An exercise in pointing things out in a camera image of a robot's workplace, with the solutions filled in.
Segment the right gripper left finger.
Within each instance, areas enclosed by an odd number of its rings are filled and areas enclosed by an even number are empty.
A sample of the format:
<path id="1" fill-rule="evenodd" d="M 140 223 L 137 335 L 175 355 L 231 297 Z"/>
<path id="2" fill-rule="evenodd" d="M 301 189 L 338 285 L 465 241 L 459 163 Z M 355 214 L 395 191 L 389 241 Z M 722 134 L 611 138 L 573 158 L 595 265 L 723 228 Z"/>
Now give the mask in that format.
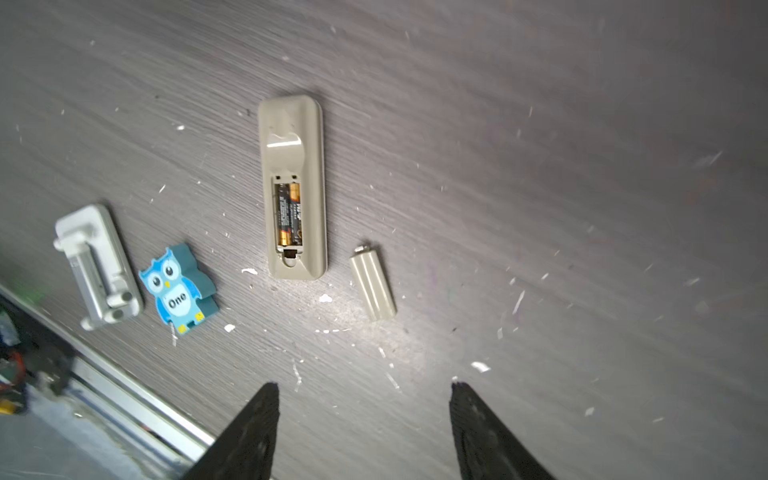
<path id="1" fill-rule="evenodd" d="M 271 479 L 279 416 L 278 384 L 265 383 L 183 479 Z"/>

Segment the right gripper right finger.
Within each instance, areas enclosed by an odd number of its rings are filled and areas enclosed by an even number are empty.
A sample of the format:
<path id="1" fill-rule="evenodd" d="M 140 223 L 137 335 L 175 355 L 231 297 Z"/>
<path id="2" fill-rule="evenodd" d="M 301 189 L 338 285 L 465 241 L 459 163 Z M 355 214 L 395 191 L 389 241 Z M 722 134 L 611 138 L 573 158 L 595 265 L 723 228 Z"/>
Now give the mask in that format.
<path id="1" fill-rule="evenodd" d="M 554 479 L 468 383 L 454 381 L 451 389 L 450 421 L 462 479 Z"/>

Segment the beige battery cover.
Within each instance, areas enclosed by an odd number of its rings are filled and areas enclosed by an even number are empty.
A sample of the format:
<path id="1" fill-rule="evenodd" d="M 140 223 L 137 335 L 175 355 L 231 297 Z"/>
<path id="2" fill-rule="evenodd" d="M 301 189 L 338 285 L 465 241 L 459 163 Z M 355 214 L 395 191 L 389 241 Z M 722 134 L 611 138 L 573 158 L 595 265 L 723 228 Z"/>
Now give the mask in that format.
<path id="1" fill-rule="evenodd" d="M 369 318 L 392 320 L 396 305 L 377 251 L 370 245 L 359 245 L 350 257 L 350 265 Z"/>

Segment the white remote control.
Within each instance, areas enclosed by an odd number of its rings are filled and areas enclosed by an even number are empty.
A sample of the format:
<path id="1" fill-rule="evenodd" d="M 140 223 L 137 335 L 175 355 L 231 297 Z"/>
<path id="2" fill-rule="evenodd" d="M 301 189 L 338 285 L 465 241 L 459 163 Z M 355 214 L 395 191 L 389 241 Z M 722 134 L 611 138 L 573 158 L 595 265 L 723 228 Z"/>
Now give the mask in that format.
<path id="1" fill-rule="evenodd" d="M 267 99 L 258 127 L 268 270 L 317 280 L 328 268 L 321 106 L 308 95 Z"/>

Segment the brown AA battery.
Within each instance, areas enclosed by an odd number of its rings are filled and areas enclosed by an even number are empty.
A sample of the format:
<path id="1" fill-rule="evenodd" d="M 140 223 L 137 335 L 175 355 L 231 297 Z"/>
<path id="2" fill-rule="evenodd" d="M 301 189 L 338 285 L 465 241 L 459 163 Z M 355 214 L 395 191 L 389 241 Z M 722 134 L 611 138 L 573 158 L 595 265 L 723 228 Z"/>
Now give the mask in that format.
<path id="1" fill-rule="evenodd" d="M 300 184 L 293 182 L 288 185 L 289 188 L 289 220 L 291 225 L 292 245 L 302 245 L 302 225 L 301 225 L 301 198 Z"/>

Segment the white phone stand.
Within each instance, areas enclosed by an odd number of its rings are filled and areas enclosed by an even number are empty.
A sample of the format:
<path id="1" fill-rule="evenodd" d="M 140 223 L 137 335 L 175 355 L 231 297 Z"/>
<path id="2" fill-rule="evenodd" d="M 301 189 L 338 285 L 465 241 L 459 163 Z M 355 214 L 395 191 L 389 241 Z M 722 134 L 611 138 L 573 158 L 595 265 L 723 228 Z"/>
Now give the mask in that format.
<path id="1" fill-rule="evenodd" d="M 81 326 L 93 331 L 139 316 L 144 303 L 109 210 L 91 204 L 56 221 L 54 248 L 63 253 L 84 300 Z"/>

